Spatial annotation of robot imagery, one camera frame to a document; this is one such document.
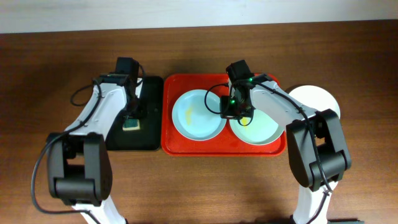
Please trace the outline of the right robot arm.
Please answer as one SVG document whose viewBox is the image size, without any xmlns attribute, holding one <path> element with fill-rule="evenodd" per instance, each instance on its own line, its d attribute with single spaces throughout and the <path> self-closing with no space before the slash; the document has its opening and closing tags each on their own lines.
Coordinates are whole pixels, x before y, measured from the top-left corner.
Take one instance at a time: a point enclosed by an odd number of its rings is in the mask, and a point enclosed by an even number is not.
<svg viewBox="0 0 398 224">
<path fill-rule="evenodd" d="M 328 223 L 331 196 L 352 160 L 338 114 L 311 108 L 282 90 L 269 75 L 252 73 L 245 60 L 226 67 L 229 93 L 222 96 L 222 118 L 252 118 L 255 110 L 283 127 L 289 166 L 299 183 L 290 223 Z"/>
</svg>

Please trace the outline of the white plate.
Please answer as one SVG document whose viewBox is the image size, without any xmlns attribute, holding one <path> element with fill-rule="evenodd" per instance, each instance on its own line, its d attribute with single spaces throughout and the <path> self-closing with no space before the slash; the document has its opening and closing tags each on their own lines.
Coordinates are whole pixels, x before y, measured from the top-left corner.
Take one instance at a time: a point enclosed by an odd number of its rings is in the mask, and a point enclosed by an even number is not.
<svg viewBox="0 0 398 224">
<path fill-rule="evenodd" d="M 319 86 L 298 86 L 293 88 L 289 92 L 289 95 L 304 105 L 314 108 L 318 111 L 331 109 L 338 115 L 339 118 L 341 118 L 340 106 L 335 97 Z"/>
</svg>

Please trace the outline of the green yellow sponge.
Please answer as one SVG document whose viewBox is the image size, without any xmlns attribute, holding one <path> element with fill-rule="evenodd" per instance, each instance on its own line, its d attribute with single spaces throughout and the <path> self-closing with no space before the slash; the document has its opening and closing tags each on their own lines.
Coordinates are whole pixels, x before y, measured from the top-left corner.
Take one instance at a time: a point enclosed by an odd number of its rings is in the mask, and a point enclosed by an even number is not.
<svg viewBox="0 0 398 224">
<path fill-rule="evenodd" d="M 137 131 L 140 130 L 140 123 L 138 119 L 134 118 L 127 118 L 123 125 L 122 125 L 123 131 Z"/>
</svg>

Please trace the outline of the light green plate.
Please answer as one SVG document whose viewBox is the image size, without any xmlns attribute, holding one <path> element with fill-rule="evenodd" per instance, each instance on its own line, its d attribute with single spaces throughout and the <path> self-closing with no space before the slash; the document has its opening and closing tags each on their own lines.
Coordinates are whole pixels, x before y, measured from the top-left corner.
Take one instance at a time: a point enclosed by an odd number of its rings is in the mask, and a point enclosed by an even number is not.
<svg viewBox="0 0 398 224">
<path fill-rule="evenodd" d="M 252 119 L 230 119 L 229 125 L 238 139 L 255 146 L 270 144 L 284 132 L 281 126 L 261 110 L 254 110 Z"/>
</svg>

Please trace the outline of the light blue plate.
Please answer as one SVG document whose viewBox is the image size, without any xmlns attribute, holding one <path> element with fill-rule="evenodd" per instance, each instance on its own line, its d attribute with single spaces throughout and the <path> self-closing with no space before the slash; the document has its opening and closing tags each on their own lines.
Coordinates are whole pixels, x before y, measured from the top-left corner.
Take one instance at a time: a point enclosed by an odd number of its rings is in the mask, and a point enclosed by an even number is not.
<svg viewBox="0 0 398 224">
<path fill-rule="evenodd" d="M 206 90 L 190 90 L 181 95 L 172 108 L 172 122 L 184 137 L 194 141 L 210 140 L 224 129 L 227 119 L 210 110 L 220 112 L 220 98 Z"/>
</svg>

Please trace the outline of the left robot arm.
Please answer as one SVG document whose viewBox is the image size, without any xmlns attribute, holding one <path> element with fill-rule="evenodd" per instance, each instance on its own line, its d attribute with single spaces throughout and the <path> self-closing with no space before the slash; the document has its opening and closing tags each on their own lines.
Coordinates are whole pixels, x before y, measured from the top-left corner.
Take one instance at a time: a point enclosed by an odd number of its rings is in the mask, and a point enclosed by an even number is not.
<svg viewBox="0 0 398 224">
<path fill-rule="evenodd" d="M 106 138 L 115 119 L 141 116 L 141 65 L 119 57 L 113 72 L 93 80 L 93 93 L 79 117 L 47 139 L 50 195 L 88 223 L 126 223 L 110 196 L 113 175 Z"/>
</svg>

